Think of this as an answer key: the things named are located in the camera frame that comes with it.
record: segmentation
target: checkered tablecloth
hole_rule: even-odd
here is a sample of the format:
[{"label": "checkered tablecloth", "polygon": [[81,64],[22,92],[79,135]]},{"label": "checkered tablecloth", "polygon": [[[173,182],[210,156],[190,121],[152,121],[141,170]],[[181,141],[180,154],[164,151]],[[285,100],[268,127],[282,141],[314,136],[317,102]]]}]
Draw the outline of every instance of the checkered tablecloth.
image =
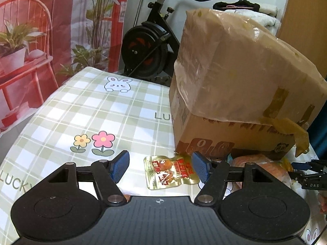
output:
[{"label": "checkered tablecloth", "polygon": [[[116,77],[116,82],[109,82],[111,77]],[[118,184],[124,193],[189,195],[191,199],[198,194],[198,185],[148,190],[144,157],[174,155],[169,89],[136,79],[127,86],[123,79],[126,77],[85,68],[53,93],[24,128],[0,166],[0,245],[11,244],[18,237],[10,220],[14,201],[65,162],[88,166],[96,160],[113,159],[122,150],[128,150],[130,166]],[[103,148],[113,150],[111,156],[94,154],[94,149],[101,148],[94,146],[92,136],[100,131],[115,136],[112,147]],[[90,139],[84,148],[76,142],[76,136],[83,134]],[[316,157],[313,151],[310,154],[300,156],[297,161]],[[294,149],[288,155],[292,157]],[[80,184],[80,187],[94,192],[90,183]],[[304,239],[306,236],[310,239],[322,230],[325,221],[317,211],[316,193],[295,190],[313,207],[312,219],[303,234]]]}]

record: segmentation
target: pink flower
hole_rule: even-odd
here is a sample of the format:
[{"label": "pink flower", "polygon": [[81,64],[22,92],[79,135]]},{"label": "pink flower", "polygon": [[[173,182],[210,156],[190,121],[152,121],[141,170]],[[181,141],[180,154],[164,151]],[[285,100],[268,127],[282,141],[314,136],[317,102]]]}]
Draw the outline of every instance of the pink flower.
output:
[{"label": "pink flower", "polygon": [[92,135],[92,140],[94,140],[95,147],[112,147],[112,141],[115,140],[115,136],[112,134],[107,134],[106,131],[100,131],[98,135]]}]

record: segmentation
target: chair backrest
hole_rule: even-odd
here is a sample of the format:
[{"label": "chair backrest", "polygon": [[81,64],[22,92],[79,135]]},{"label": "chair backrest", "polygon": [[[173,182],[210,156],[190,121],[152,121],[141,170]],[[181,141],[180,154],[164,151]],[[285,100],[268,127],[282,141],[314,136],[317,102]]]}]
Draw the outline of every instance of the chair backrest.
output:
[{"label": "chair backrest", "polygon": [[52,23],[48,8],[40,0],[7,0],[0,3],[0,31],[5,31],[4,21],[13,26],[29,23],[37,27],[46,36],[38,37],[36,42],[29,44],[29,50],[39,49],[47,55],[51,48]]}]

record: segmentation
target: metal pole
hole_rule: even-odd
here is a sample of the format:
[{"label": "metal pole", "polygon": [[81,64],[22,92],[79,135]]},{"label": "metal pole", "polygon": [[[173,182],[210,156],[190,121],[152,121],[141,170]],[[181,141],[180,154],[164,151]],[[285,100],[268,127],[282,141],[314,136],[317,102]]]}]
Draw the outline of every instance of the metal pole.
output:
[{"label": "metal pole", "polygon": [[141,10],[141,7],[142,7],[142,3],[143,3],[143,0],[140,0],[140,2],[139,2],[139,6],[137,7],[137,11],[136,11],[136,16],[135,16],[135,20],[134,20],[134,25],[133,25],[133,27],[136,26],[137,21],[138,21],[138,19],[139,19],[139,14],[140,14],[140,10]]}]

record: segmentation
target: stationary bike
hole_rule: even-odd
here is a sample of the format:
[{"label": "stationary bike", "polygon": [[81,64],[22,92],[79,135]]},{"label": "stationary bike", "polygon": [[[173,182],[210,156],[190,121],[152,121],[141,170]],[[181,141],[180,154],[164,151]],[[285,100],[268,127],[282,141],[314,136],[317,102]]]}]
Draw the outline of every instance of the stationary bike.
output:
[{"label": "stationary bike", "polygon": [[131,28],[125,34],[121,53],[125,63],[124,75],[169,87],[179,41],[166,22],[174,9],[168,7],[167,14],[164,16],[160,13],[164,1],[157,0],[155,3],[148,4],[151,11],[147,21]]}]

